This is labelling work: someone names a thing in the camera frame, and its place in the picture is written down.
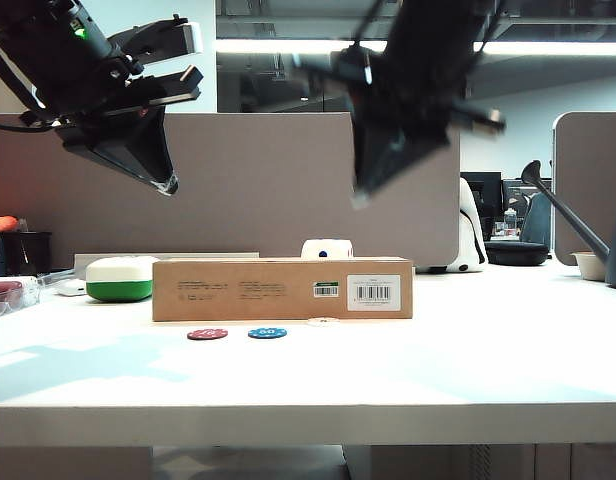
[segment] green and white container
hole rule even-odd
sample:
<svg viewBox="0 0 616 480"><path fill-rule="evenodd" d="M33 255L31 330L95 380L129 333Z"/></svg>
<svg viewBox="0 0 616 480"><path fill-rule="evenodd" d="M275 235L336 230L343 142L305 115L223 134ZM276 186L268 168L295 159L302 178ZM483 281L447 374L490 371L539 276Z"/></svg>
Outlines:
<svg viewBox="0 0 616 480"><path fill-rule="evenodd" d="M136 302L152 295L155 257L111 257L86 267L86 292L102 302Z"/></svg>

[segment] ceiling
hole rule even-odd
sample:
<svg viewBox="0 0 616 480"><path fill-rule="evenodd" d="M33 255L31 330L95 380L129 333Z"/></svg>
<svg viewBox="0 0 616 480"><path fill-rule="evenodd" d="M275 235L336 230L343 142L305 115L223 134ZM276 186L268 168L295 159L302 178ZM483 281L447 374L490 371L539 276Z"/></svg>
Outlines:
<svg viewBox="0 0 616 480"><path fill-rule="evenodd" d="M350 39L372 3L216 0L217 38ZM385 40L399 7L399 0L386 0L364 39ZM508 0L495 37L616 41L616 0ZM343 92L336 88L306 100L305 87L292 81L291 70L284 55L217 54L219 110L345 109ZM469 77L469 90L474 98L484 98L611 75L616 75L616 58L485 57Z"/></svg>

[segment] black cup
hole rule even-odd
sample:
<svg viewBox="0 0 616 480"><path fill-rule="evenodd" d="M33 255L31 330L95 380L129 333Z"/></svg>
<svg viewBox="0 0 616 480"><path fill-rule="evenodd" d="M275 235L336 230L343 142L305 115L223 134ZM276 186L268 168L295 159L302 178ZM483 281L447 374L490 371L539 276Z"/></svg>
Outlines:
<svg viewBox="0 0 616 480"><path fill-rule="evenodd" d="M6 275L50 273L50 232L2 233Z"/></svg>

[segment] ceiling light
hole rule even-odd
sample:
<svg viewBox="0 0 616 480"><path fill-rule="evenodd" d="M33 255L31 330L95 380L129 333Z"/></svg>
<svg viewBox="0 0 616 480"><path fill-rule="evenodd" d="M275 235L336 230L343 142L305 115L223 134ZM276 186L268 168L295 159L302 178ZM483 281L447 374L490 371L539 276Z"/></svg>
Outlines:
<svg viewBox="0 0 616 480"><path fill-rule="evenodd" d="M275 39L217 39L217 53L299 53L330 54L348 48L352 42L346 40L275 40ZM361 42L363 47L383 52L384 41Z"/></svg>
<svg viewBox="0 0 616 480"><path fill-rule="evenodd" d="M276 40L276 39L217 39L217 53L281 53L281 54L322 54L338 52L348 48L352 42L346 40ZM375 52L383 52L386 42L382 40L361 42ZM474 44L475 51L481 42ZM570 55L570 56L616 56L616 43L604 42L489 42L484 53L487 55Z"/></svg>
<svg viewBox="0 0 616 480"><path fill-rule="evenodd" d="M481 43L475 43L475 51ZM616 43L594 42L490 42L487 55L616 56Z"/></svg>

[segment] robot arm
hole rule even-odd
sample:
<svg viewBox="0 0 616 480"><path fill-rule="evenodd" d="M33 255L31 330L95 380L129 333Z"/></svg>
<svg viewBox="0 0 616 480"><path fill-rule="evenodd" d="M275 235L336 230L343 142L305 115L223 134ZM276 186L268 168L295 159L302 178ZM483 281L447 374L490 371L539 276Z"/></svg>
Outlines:
<svg viewBox="0 0 616 480"><path fill-rule="evenodd" d="M68 151L174 193L165 105L197 98L202 75L189 67L163 77L137 76L142 62L191 53L189 25L175 15L107 39L79 0L0 0L0 50L43 103L0 53L0 77L29 109L22 121L35 125L14 130L54 129Z"/></svg>
<svg viewBox="0 0 616 480"><path fill-rule="evenodd" d="M466 75L489 39L503 1L404 0L384 52L360 45L371 8L355 43L324 68L302 63L309 83L343 83L352 103L355 194L363 203L387 181L449 143L450 125L496 132L497 112L484 114L462 104Z"/></svg>

